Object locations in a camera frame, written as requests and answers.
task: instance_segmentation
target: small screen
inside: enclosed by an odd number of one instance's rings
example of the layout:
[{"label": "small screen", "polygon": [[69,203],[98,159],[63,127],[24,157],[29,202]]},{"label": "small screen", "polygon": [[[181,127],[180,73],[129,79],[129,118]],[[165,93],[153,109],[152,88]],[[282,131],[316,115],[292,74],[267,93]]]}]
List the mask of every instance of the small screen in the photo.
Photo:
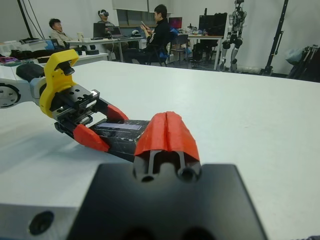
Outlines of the small screen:
[{"label": "small screen", "polygon": [[99,128],[114,128],[114,129],[130,129],[130,130],[139,130],[141,125],[131,125],[131,124],[121,124],[121,123],[110,123],[103,122],[97,125]]},{"label": "small screen", "polygon": [[169,26],[174,29],[182,28],[182,17],[169,17]]},{"label": "small screen", "polygon": [[117,26],[108,26],[108,30],[110,31],[111,35],[121,35],[120,28]]}]

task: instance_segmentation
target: desk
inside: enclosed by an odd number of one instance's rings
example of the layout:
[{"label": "desk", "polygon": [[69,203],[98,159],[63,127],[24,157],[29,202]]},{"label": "desk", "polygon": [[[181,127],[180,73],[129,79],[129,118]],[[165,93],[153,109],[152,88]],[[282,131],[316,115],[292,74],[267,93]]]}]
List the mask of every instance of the desk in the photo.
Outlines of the desk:
[{"label": "desk", "polygon": [[[112,61],[74,69],[131,119],[180,114],[202,164],[237,165],[270,240],[320,234],[319,83]],[[79,207],[99,164],[126,162],[54,122],[31,102],[0,110],[0,203]]]},{"label": "desk", "polygon": [[[79,41],[79,40],[72,40],[72,41],[66,41],[70,46],[72,45],[80,45],[80,46],[86,46],[87,48],[90,47],[90,45],[96,45],[96,44],[117,44],[117,43],[123,43],[123,42],[135,42],[135,41],[141,41],[143,37],[128,37],[128,38],[123,38],[123,39],[101,39],[101,40],[90,40],[90,41]],[[120,52],[120,60],[121,62],[124,61],[124,56],[122,53],[122,48],[121,44],[119,44],[119,52]]]},{"label": "desk", "polygon": [[215,61],[214,61],[214,69],[218,70],[218,61],[219,61],[219,56],[220,56],[220,50],[221,50],[221,44],[222,44],[222,39],[224,36],[203,36],[203,35],[189,35],[189,39],[196,39],[198,40],[218,40],[218,46],[217,46],[217,51],[215,55]]},{"label": "desk", "polygon": [[75,63],[75,66],[80,66],[83,64],[94,63],[98,61],[107,61],[109,54],[106,52],[101,52],[96,55],[86,55],[85,51],[82,51],[82,55],[79,56],[78,61]]}]

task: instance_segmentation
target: person wearing vr headset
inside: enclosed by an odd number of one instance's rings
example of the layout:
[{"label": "person wearing vr headset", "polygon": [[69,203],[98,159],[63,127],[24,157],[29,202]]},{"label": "person wearing vr headset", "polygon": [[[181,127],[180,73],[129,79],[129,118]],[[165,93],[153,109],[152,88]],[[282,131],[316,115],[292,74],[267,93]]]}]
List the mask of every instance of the person wearing vr headset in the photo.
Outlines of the person wearing vr headset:
[{"label": "person wearing vr headset", "polygon": [[[101,20],[98,21],[98,23],[105,24],[106,29],[108,27],[115,26],[112,22],[108,21],[109,13],[106,10],[104,10],[104,9],[99,10],[98,15],[101,18]],[[120,44],[121,44],[122,53],[124,53],[129,48],[129,44],[127,42],[121,42]],[[104,44],[104,47],[107,50],[109,50],[110,52],[112,52],[112,51],[114,52],[116,61],[120,60],[119,44],[118,43],[115,43],[114,45],[112,43]]]}]

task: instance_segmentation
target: humanoid robot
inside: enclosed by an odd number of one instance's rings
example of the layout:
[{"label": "humanoid robot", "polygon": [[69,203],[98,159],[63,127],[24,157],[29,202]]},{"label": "humanoid robot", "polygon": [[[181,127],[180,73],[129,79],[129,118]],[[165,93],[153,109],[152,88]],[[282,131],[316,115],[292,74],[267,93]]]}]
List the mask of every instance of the humanoid robot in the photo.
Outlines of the humanoid robot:
[{"label": "humanoid robot", "polygon": [[228,27],[228,35],[226,40],[222,43],[222,56],[220,60],[220,71],[225,70],[226,63],[226,55],[227,51],[230,49],[231,44],[234,44],[234,48],[231,53],[231,72],[237,71],[237,53],[239,51],[240,46],[243,43],[242,39],[242,30],[245,23],[245,18],[247,16],[247,12],[243,10],[243,4],[245,0],[235,0],[235,10],[232,14],[229,15],[229,27]]}]

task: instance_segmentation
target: computer monitor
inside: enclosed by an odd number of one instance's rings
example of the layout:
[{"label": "computer monitor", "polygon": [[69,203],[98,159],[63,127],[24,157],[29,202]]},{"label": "computer monitor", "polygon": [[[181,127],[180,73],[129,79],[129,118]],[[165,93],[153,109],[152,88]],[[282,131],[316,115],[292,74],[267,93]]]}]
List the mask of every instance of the computer monitor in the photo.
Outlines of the computer monitor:
[{"label": "computer monitor", "polygon": [[123,35],[121,34],[120,27],[118,26],[108,26],[108,30],[110,31],[112,37],[122,37]]},{"label": "computer monitor", "polygon": [[182,17],[169,17],[169,26],[174,29],[181,29]]},{"label": "computer monitor", "polygon": [[199,30],[209,29],[215,24],[215,15],[200,15]]},{"label": "computer monitor", "polygon": [[201,15],[199,17],[199,30],[206,30],[209,35],[223,36],[225,34],[228,14]]},{"label": "computer monitor", "polygon": [[106,37],[106,24],[105,23],[94,23],[93,24],[93,37],[104,38]]}]

